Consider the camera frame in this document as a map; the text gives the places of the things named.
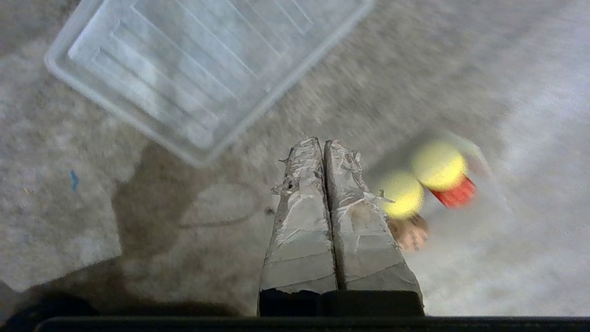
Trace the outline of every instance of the plastic container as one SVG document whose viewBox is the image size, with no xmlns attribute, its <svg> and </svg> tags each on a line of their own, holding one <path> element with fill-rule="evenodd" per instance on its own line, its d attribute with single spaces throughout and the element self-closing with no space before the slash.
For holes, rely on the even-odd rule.
<svg viewBox="0 0 590 332">
<path fill-rule="evenodd" d="M 490 223 L 498 224 L 512 216 L 480 148 L 468 139 L 445 129 L 428 129 L 421 132 L 407 144 L 393 149 L 373 167 L 368 168 L 364 172 L 364 179 L 371 192 L 380 194 L 379 190 L 384 186 L 385 179 L 393 172 L 411 172 L 413 154 L 419 147 L 432 141 L 450 143 L 460 151 L 467 160 L 466 176 L 475 184 L 477 191 L 465 206 L 451 209 L 444 206 L 429 190 L 424 190 L 424 204 L 419 214 L 428 223 L 431 239 L 456 239 L 457 234 L 461 234 L 462 238 L 479 236 Z"/>
<path fill-rule="evenodd" d="M 51 72 L 193 165 L 211 162 L 369 0 L 82 0 Z"/>
</svg>

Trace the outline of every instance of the red object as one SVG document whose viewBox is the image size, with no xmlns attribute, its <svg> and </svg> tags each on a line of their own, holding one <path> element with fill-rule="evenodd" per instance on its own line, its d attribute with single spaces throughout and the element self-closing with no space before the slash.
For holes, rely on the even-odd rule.
<svg viewBox="0 0 590 332">
<path fill-rule="evenodd" d="M 465 206 L 476 195 L 477 187 L 468 177 L 461 184 L 447 191 L 430 191 L 441 203 L 449 209 Z"/>
</svg>

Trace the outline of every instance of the yellow ball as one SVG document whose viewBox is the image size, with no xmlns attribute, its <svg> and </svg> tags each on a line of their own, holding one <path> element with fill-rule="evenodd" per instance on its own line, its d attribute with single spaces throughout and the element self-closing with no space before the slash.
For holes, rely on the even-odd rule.
<svg viewBox="0 0 590 332">
<path fill-rule="evenodd" d="M 383 196 L 393 203 L 384 202 L 382 207 L 389 217 L 404 219 L 417 214 L 424 201 L 424 188 L 410 173 L 398 171 L 381 181 Z"/>
<path fill-rule="evenodd" d="M 421 147 L 414 155 L 412 171 L 426 188 L 447 191 L 461 183 L 467 172 L 467 161 L 456 147 L 434 141 Z"/>
</svg>

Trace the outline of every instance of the clear plastic bin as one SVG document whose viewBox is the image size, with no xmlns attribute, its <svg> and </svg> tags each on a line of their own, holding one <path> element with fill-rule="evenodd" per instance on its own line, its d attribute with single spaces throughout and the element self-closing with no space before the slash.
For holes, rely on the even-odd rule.
<svg viewBox="0 0 590 332">
<path fill-rule="evenodd" d="M 212 161 L 370 0 L 82 0 L 50 71 L 193 165 Z"/>
</svg>

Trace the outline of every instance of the floor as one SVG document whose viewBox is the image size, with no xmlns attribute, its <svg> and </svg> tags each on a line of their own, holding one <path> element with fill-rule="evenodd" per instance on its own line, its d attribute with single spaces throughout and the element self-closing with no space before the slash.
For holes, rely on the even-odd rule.
<svg viewBox="0 0 590 332">
<path fill-rule="evenodd" d="M 202 169 L 46 71 L 75 6 L 0 4 L 0 280 L 41 284 L 0 283 L 0 321 L 52 291 L 109 312 L 254 314 L 277 160 L 306 135 L 339 138 L 370 170 L 429 126 L 481 146 L 510 210 L 437 223 L 407 256 L 427 313 L 590 314 L 587 1 L 376 1 Z"/>
</svg>

